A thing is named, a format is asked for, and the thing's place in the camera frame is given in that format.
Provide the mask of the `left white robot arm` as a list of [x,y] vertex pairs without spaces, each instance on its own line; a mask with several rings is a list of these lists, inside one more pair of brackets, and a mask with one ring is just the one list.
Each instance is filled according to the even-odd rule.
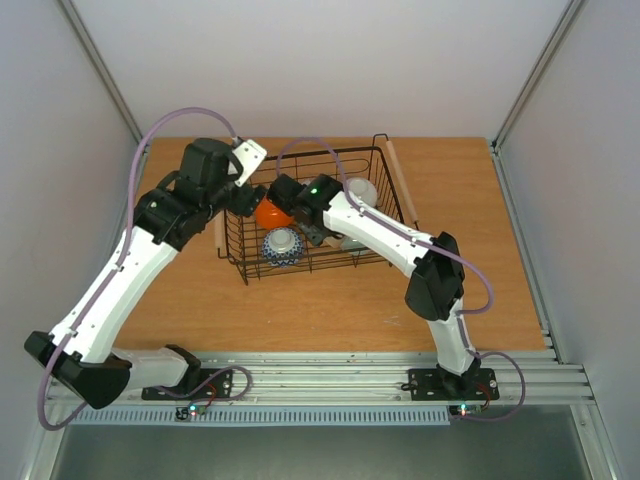
[[219,212],[253,213],[266,190],[249,179],[266,156],[253,140],[189,143],[179,169],[138,198],[132,228],[81,300],[50,332],[32,332],[25,350],[94,409],[139,388],[195,395],[201,363],[187,350],[167,345],[132,351],[113,344],[154,279]]

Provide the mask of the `red patterned bowl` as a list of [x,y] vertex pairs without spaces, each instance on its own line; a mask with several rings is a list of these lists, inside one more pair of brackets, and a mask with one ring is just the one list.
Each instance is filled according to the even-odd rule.
[[294,266],[304,254],[303,240],[291,228],[277,228],[271,230],[264,238],[261,253],[272,267]]

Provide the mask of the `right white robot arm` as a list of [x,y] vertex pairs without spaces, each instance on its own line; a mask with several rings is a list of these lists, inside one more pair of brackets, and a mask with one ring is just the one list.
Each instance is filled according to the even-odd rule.
[[313,244],[342,235],[385,258],[409,280],[405,303],[427,321],[444,394],[460,398],[477,382],[480,361],[468,339],[463,313],[465,273],[454,237],[412,229],[366,202],[365,182],[342,183],[320,174],[307,184],[281,174],[268,200],[294,218]]

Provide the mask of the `plain white bottom bowl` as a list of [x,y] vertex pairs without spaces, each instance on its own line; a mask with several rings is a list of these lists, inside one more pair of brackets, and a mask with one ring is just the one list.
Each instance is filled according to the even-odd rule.
[[325,239],[325,242],[329,246],[331,246],[332,248],[335,248],[335,249],[340,249],[340,250],[343,249],[344,241],[345,241],[344,237],[337,238],[337,237],[334,237],[334,236],[330,236],[330,237],[327,237]]

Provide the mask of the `black wire dish rack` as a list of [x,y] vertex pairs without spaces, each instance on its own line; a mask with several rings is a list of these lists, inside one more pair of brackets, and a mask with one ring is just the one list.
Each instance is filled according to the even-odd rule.
[[376,210],[402,224],[407,220],[417,224],[415,215],[406,215],[402,210],[401,204],[410,200],[406,189],[394,184],[400,178],[400,167],[391,155],[389,141],[387,134],[379,133],[368,146],[337,148],[340,164],[326,150],[286,153],[281,159],[275,155],[267,157],[251,181],[268,187],[280,174],[285,174],[301,185],[294,197],[294,210],[302,215],[303,222],[292,221],[285,227],[294,233],[294,240],[300,245],[291,254],[272,258],[266,247],[269,229],[255,216],[243,217],[226,211],[214,226],[218,256],[236,267],[244,283],[251,278],[303,270],[381,262],[380,255],[335,230],[327,230],[321,220],[324,208],[329,205],[328,195],[343,189],[340,172],[344,171],[349,180],[363,179],[372,184]]

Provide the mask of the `orange bowl white inside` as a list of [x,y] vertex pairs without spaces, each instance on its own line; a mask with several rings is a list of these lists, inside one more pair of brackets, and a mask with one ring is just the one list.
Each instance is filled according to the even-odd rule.
[[256,207],[254,217],[257,225],[266,230],[288,227],[294,221],[291,216],[276,207],[266,197]]

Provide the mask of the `white ceramic bowl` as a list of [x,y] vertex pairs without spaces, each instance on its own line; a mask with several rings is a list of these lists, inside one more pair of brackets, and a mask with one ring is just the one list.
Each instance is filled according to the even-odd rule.
[[351,177],[347,180],[349,191],[368,206],[375,208],[378,192],[373,183],[363,177]]

